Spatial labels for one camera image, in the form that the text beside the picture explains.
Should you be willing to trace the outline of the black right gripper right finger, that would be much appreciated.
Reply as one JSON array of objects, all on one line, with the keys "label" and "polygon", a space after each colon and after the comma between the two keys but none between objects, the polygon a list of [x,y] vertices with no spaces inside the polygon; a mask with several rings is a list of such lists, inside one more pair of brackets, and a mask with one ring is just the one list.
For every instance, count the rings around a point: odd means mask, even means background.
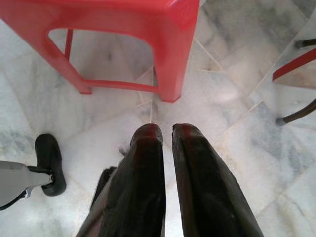
[{"label": "black right gripper right finger", "polygon": [[263,236],[235,176],[197,127],[175,124],[172,150],[185,237]]}]

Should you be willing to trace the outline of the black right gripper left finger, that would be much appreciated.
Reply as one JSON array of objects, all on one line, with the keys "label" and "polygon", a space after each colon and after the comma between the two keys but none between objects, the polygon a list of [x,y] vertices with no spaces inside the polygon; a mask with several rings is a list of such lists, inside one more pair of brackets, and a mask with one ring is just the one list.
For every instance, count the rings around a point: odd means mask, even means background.
[{"label": "black right gripper left finger", "polygon": [[103,170],[78,237],[163,237],[165,175],[158,125],[138,128],[117,167]]}]

